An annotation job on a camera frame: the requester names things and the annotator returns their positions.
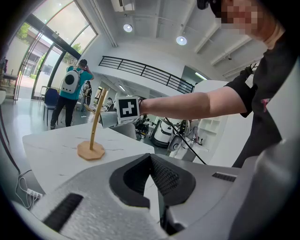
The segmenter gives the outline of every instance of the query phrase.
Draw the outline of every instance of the blue chair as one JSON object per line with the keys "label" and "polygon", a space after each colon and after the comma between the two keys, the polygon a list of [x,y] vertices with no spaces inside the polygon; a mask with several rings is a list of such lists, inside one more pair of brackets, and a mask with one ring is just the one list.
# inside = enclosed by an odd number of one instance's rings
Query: blue chair
{"label": "blue chair", "polygon": [[45,109],[47,108],[47,126],[48,126],[48,111],[54,110],[58,99],[58,92],[56,89],[48,88],[45,92],[44,100],[44,120],[45,120]]}

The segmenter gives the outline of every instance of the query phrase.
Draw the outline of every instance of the black pants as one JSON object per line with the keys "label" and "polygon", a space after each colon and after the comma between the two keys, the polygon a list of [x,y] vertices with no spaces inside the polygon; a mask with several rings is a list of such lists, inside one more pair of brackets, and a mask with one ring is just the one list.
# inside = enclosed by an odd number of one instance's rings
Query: black pants
{"label": "black pants", "polygon": [[86,102],[86,105],[89,106],[90,105],[90,97],[86,97],[85,102]]}
{"label": "black pants", "polygon": [[76,106],[77,100],[68,99],[62,96],[58,97],[55,109],[52,113],[51,126],[55,126],[55,122],[60,115],[60,112],[64,106],[66,106],[66,127],[69,127],[72,122],[72,115],[74,107]]}

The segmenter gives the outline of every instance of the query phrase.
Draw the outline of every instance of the balcony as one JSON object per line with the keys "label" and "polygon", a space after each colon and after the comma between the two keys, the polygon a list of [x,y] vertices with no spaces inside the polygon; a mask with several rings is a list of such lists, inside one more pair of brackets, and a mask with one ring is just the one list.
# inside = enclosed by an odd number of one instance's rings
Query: balcony
{"label": "balcony", "polygon": [[192,84],[179,77],[156,67],[128,59],[103,56],[99,66],[136,74],[161,83],[184,94],[191,93],[194,89]]}

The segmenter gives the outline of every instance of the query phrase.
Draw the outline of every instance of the wooden rod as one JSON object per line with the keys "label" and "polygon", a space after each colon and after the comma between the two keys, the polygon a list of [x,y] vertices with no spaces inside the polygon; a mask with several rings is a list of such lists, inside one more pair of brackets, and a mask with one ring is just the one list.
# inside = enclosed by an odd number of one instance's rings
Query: wooden rod
{"label": "wooden rod", "polygon": [[95,111],[93,109],[91,109],[89,106],[87,106],[86,104],[84,104],[83,106],[85,106],[85,108],[90,111],[91,113],[95,114]]}
{"label": "wooden rod", "polygon": [[106,96],[106,92],[107,90],[104,88],[101,92],[101,97],[98,101],[98,106],[95,112],[95,117],[94,117],[94,122],[93,122],[93,127],[92,127],[92,133],[90,135],[90,150],[93,150],[93,145],[94,145],[94,138],[95,138],[95,132],[96,132],[96,127],[97,127],[97,123],[98,123],[98,118],[99,118],[99,114],[100,114],[100,110],[102,108],[102,104],[104,102],[104,98]]}

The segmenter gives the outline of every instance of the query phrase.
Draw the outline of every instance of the ceiling light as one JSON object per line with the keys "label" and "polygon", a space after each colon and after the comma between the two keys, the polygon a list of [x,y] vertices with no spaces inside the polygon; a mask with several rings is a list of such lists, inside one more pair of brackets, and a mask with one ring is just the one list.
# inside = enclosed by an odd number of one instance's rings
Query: ceiling light
{"label": "ceiling light", "polygon": [[179,45],[185,45],[185,44],[187,44],[187,39],[183,36],[179,36],[179,37],[176,38],[176,42]]}
{"label": "ceiling light", "polygon": [[203,77],[200,73],[195,73],[198,77],[202,78],[203,80],[207,80],[206,77]]}
{"label": "ceiling light", "polygon": [[126,90],[125,90],[121,85],[119,85],[119,87],[120,87],[124,92],[126,92]]}
{"label": "ceiling light", "polygon": [[125,24],[123,29],[126,31],[126,32],[132,32],[132,26],[129,25],[129,24]]}

